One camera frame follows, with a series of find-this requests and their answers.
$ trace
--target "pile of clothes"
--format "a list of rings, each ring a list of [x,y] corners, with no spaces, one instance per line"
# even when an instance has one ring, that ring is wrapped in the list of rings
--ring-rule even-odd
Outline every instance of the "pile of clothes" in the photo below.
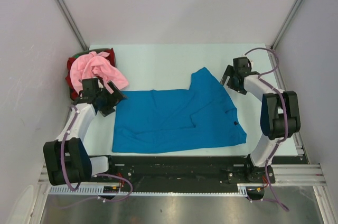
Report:
[[[127,79],[116,68],[113,48],[81,52],[67,61],[68,75],[65,78],[70,88],[70,98],[75,100],[82,90],[82,79],[100,78],[110,93],[112,89],[108,81],[112,81],[118,89],[128,86]]]

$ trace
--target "white panel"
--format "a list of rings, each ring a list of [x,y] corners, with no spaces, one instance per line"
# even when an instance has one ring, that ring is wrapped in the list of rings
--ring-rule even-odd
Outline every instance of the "white panel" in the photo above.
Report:
[[[295,0],[65,0],[90,44],[271,44]]]
[[[298,93],[301,134],[338,208],[338,0],[305,0],[278,46],[288,88]]]
[[[232,59],[246,51],[262,47],[263,44],[169,44],[169,45],[112,45],[119,70],[126,76],[129,86],[124,90],[166,90],[188,89],[191,74],[206,67],[220,80]],[[250,54],[253,69],[258,72],[271,70],[266,51]],[[274,74],[264,76],[277,86]],[[156,155],[165,156],[246,156],[256,147],[260,137],[259,125],[261,102],[252,94],[241,95],[231,89],[227,91],[238,110],[238,121],[248,134],[247,142],[237,146],[202,148],[197,150],[170,152]],[[115,113],[103,117],[100,113],[90,124],[83,144],[90,155],[140,155],[133,153],[113,153]],[[277,151],[277,155],[297,155],[292,138]]]
[[[44,142],[64,123],[65,64],[80,47],[54,0],[0,5],[0,223],[6,223],[18,196],[37,183]]]

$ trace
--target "cable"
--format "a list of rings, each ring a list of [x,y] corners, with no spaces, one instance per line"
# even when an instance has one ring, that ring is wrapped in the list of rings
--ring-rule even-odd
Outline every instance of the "cable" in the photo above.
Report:
[[[127,197],[129,197],[129,196],[131,195],[131,193],[133,192],[133,189],[134,189],[134,188],[133,188],[133,185],[132,185],[132,183],[131,183],[128,179],[125,179],[125,178],[122,178],[122,177],[119,177],[119,176],[116,176],[116,175],[110,175],[110,174],[97,174],[96,176],[107,176],[107,177],[110,177],[110,178],[117,178],[117,179],[120,179],[120,180],[122,180],[122,181],[124,181],[124,182],[127,182],[127,183],[129,184],[130,190],[129,190],[129,192],[128,192],[127,195],[125,195],[124,197],[122,197],[122,198],[120,198],[120,199],[115,199],[115,198],[114,198],[114,199],[105,199],[105,198],[102,198],[102,197],[100,197],[100,196],[93,196],[93,197],[88,197],[88,198],[82,199],[82,200],[80,200],[80,201],[78,201],[78,202],[76,202],[76,203],[70,204],[70,205],[68,205],[68,206],[60,207],[60,206],[57,206],[56,204],[54,204],[54,206],[55,206],[56,208],[58,208],[58,209],[63,210],[63,209],[67,209],[67,208],[74,207],[74,206],[76,206],[76,205],[78,205],[78,204],[81,204],[81,203],[83,203],[83,202],[86,202],[86,201],[92,200],[92,199],[102,199],[103,203],[105,203],[106,201],[108,201],[108,202],[119,202],[119,201],[125,200],[125,199],[126,199]]]
[[[273,189],[273,186],[271,184],[271,181],[270,181],[270,178],[269,178],[269,173],[268,173],[268,164],[269,164],[269,161],[271,160],[271,158],[275,155],[276,151],[278,150],[279,144],[282,143],[282,142],[284,142],[287,139],[287,137],[288,137],[288,122],[287,122],[286,105],[285,105],[285,101],[284,101],[284,98],[283,98],[281,92],[277,88],[275,88],[274,86],[272,86],[270,83],[268,83],[266,80],[264,80],[264,79],[261,78],[263,75],[272,73],[272,72],[274,72],[274,71],[277,70],[277,68],[279,66],[279,59],[278,59],[278,56],[277,56],[277,54],[276,54],[276,52],[274,50],[268,49],[268,48],[261,48],[261,47],[251,49],[248,52],[246,52],[244,55],[247,56],[250,52],[256,51],[256,50],[265,50],[265,51],[268,51],[276,59],[276,66],[272,70],[267,71],[267,72],[263,72],[260,75],[258,75],[258,80],[261,81],[262,83],[264,83],[265,85],[267,85],[269,88],[271,88],[273,91],[275,91],[278,94],[278,96],[280,98],[281,106],[282,106],[282,109],[283,109],[284,126],[285,126],[284,138],[277,141],[276,146],[274,147],[274,149],[272,150],[272,152],[270,153],[270,155],[268,156],[268,158],[266,159],[266,162],[265,162],[265,176],[266,176],[266,180],[267,180],[267,182],[268,182],[268,184],[270,186],[271,192],[272,192],[272,194],[273,194],[273,196],[274,196],[275,199],[261,199],[260,201],[269,201],[269,202],[278,203],[280,205],[280,207],[284,211],[289,212],[290,209],[286,205],[284,205],[279,200],[279,198],[277,197],[276,192]]]
[[[80,183],[78,183],[78,185],[76,185],[76,187],[74,188],[69,179],[68,179],[68,175],[67,175],[67,171],[65,169],[65,162],[64,162],[64,145],[65,145],[65,140],[67,138],[67,136],[70,134],[70,129],[72,128],[73,124],[75,123],[75,120],[76,118],[78,117],[78,109],[76,106],[74,105],[71,105],[70,106],[70,109],[74,109],[75,110],[75,114],[74,114],[74,117],[72,119],[72,121],[70,122],[66,132],[64,133],[64,136],[63,136],[63,139],[62,139],[62,142],[61,142],[61,169],[62,169],[62,174],[63,174],[63,177],[64,177],[64,181],[66,183],[66,185],[68,186],[69,190],[71,191],[77,191],[79,186],[80,186]]]
[[[68,188],[69,188],[71,191],[75,192],[75,191],[78,190],[78,188],[79,188],[81,182],[79,182],[79,183],[77,184],[77,186],[74,188],[74,187],[71,185],[70,181],[69,181],[69,178],[68,178],[68,175],[67,175],[67,170],[66,170],[66,167],[65,167],[65,160],[64,160],[64,146],[65,146],[65,140],[67,139],[67,136],[70,134],[70,129],[71,129],[72,126],[74,125],[75,120],[77,119],[78,114],[79,114],[80,112],[78,111],[77,107],[74,106],[74,105],[71,105],[71,106],[70,106],[70,109],[74,109],[75,114],[74,114],[74,117],[72,118],[72,120],[71,120],[71,122],[70,122],[70,124],[69,124],[69,126],[68,126],[68,128],[67,128],[67,130],[66,130],[66,132],[65,132],[65,134],[64,134],[64,136],[63,136],[62,142],[61,142],[61,151],[60,151],[60,152],[61,152],[61,169],[62,169],[62,174],[63,174],[64,181],[65,181],[66,185],[68,186]],[[106,202],[106,201],[108,201],[108,202],[118,202],[118,201],[125,200],[125,199],[126,199],[127,197],[129,197],[130,194],[133,192],[133,185],[132,185],[132,183],[131,183],[129,180],[123,178],[122,175],[121,175],[121,176],[116,176],[116,175],[110,175],[110,174],[96,174],[95,176],[107,176],[107,177],[110,177],[110,178],[117,178],[117,179],[122,180],[122,181],[123,181],[123,184],[124,184],[124,182],[127,182],[127,183],[130,185],[130,191],[128,192],[128,194],[127,194],[126,196],[124,196],[124,197],[122,197],[122,198],[120,198],[120,199],[116,199],[116,200],[113,200],[113,199],[104,199],[104,202]],[[94,199],[94,198],[97,198],[97,197],[89,197],[89,198],[83,199],[83,200],[81,200],[81,201],[79,201],[79,202],[76,202],[76,203],[74,203],[74,204],[71,204],[71,205],[69,205],[69,206],[66,206],[66,207],[58,207],[58,208],[60,208],[60,209],[66,209],[66,208],[75,206],[76,204],[80,204],[80,203],[82,203],[82,202],[85,202],[85,201],[87,201],[87,200]]]
[[[118,175],[119,177],[123,178],[123,176],[122,176],[121,173],[117,173],[117,175]],[[125,181],[120,180],[119,187],[122,188],[124,185],[125,185]]]
[[[269,186],[268,180],[265,178],[265,176],[262,175],[262,179],[263,179],[263,182],[264,182],[264,188],[266,188],[267,186]]]

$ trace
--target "metal floor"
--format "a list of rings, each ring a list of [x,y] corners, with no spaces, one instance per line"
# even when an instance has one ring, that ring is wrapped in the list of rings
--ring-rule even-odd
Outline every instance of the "metal floor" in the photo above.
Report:
[[[313,188],[275,188],[281,201],[290,208],[284,212],[270,202],[250,203],[242,197],[158,197],[133,196],[117,203],[91,200],[66,210],[66,206],[87,196],[49,195],[41,223],[323,223]],[[270,190],[265,198],[271,198]]]

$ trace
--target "metal frame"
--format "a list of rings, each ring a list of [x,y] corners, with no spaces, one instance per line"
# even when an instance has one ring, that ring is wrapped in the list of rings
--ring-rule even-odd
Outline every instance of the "metal frame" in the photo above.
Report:
[[[284,23],[282,24],[280,30],[278,31],[278,34],[276,38],[274,39],[271,47],[275,49],[278,44],[280,39],[283,37],[285,31],[287,30],[287,27],[290,25],[292,19],[298,12],[298,9],[300,8],[301,4],[303,3],[304,0],[296,0],[295,3],[292,5],[291,10],[289,11],[288,15],[286,16],[286,19],[284,20]]]
[[[65,4],[64,0],[55,0],[57,5],[59,6],[63,16],[65,17],[65,20],[67,21],[67,23],[69,24],[70,29],[72,30],[72,32],[74,33],[76,39],[78,40],[80,46],[82,47],[82,49],[85,51],[88,49],[88,45],[86,45],[85,40],[83,39],[67,5]]]
[[[337,223],[338,218],[336,212],[332,209],[332,201],[328,193],[327,186],[314,186],[313,190],[315,192],[324,223]]]
[[[51,185],[49,184],[38,184],[37,193],[35,195],[34,208],[31,213],[30,224],[39,224],[42,218],[44,206],[48,197],[49,189]]]
[[[319,164],[310,165],[310,164],[273,164],[271,166],[274,169],[276,183],[275,186],[326,186],[326,181],[323,175],[323,171]],[[44,166],[39,177],[39,184],[48,184],[49,179],[47,174],[47,169]],[[82,183],[82,185],[91,185],[91,186],[103,186],[103,185],[118,185],[118,183],[96,183],[96,182],[87,182]],[[262,186],[260,183],[240,183],[238,186]],[[67,188],[66,185],[53,186],[55,188]]]

